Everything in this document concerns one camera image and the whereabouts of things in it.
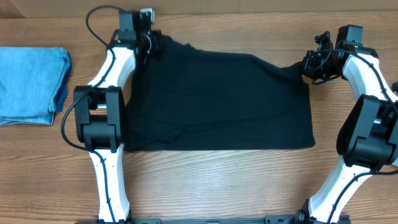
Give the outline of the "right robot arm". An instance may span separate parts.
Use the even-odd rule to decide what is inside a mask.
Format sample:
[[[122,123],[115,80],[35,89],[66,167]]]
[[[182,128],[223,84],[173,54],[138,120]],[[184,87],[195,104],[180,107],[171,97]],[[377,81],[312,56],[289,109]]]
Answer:
[[[397,95],[388,87],[375,49],[364,47],[363,28],[346,25],[336,42],[315,36],[316,51],[300,65],[314,85],[336,78],[349,82],[356,104],[336,140],[338,159],[320,190],[287,223],[350,223],[341,215],[359,187],[397,160]]]

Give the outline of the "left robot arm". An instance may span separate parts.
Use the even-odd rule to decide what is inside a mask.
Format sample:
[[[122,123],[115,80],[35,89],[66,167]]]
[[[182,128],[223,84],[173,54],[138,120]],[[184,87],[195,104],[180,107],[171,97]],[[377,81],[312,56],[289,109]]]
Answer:
[[[73,92],[76,135],[93,163],[99,195],[97,223],[131,223],[124,186],[123,150],[127,115],[123,88],[138,66],[162,50],[162,34],[152,30],[155,12],[119,10],[119,28],[106,44],[106,59],[87,85]]]

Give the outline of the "black garment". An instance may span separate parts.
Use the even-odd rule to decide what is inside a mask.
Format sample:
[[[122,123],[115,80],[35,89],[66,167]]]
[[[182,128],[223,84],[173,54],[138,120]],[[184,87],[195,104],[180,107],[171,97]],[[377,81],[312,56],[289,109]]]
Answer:
[[[315,145],[309,87],[297,64],[276,67],[168,36],[164,44],[132,80],[127,152]]]

